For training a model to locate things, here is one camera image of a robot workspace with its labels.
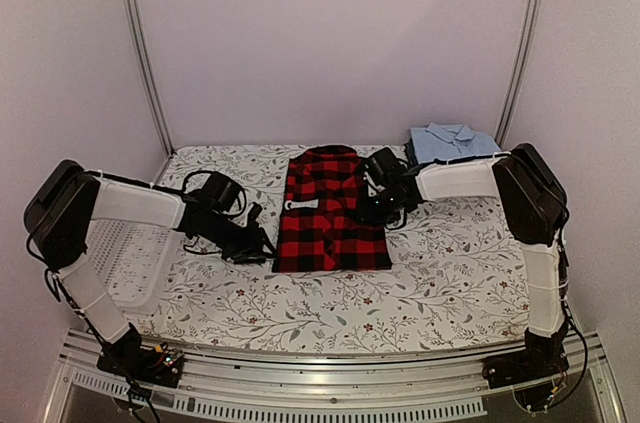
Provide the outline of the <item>red black plaid shirt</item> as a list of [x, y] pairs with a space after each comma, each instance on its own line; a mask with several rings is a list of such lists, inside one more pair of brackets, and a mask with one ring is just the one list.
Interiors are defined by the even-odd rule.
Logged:
[[357, 219], [367, 192], [361, 157], [344, 145], [314, 147], [289, 160], [275, 273], [389, 270], [385, 229]]

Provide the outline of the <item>light blue shirt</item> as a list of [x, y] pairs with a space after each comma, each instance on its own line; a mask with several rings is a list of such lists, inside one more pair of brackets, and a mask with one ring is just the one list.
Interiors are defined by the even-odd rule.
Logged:
[[410, 129], [405, 151], [412, 164], [423, 164], [492, 155], [501, 149], [490, 135], [476, 132], [467, 125], [430, 123]]

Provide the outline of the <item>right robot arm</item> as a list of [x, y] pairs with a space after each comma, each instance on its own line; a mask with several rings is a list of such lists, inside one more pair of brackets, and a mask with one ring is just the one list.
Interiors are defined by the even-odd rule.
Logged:
[[384, 147], [359, 163], [356, 172], [365, 179], [357, 204], [357, 216], [364, 223], [383, 224], [422, 203], [442, 199], [498, 199], [525, 260], [529, 316], [524, 349], [486, 359], [484, 374], [513, 382], [567, 370], [564, 340], [573, 323], [566, 303], [569, 261], [564, 229], [570, 211], [566, 191], [533, 145], [436, 159], [413, 168]]

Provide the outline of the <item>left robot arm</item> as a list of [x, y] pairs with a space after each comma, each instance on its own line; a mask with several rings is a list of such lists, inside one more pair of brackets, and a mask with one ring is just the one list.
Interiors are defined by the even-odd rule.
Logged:
[[234, 264], [260, 264], [276, 255], [258, 217], [230, 177], [210, 170], [178, 188], [87, 170], [73, 160], [58, 164], [27, 205], [26, 251], [46, 268], [50, 287], [83, 318], [96, 339], [111, 346], [111, 362], [128, 377], [148, 369], [148, 355], [132, 341], [139, 334], [110, 295], [90, 258], [90, 239], [102, 223], [150, 226], [213, 244]]

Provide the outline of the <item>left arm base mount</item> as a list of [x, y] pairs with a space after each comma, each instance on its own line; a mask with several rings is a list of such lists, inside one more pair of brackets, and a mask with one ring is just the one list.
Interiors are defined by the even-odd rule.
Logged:
[[137, 341], [108, 344], [97, 369], [105, 373], [167, 388], [177, 388], [184, 367], [184, 352], [166, 343], [153, 348]]

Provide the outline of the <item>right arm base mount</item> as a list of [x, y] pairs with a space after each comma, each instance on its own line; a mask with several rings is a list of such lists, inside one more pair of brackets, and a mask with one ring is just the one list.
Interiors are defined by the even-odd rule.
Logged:
[[546, 412], [565, 387], [569, 363], [564, 348], [551, 355], [523, 349], [487, 357], [482, 362], [482, 377], [490, 389], [529, 383], [512, 392], [517, 405], [528, 413]]

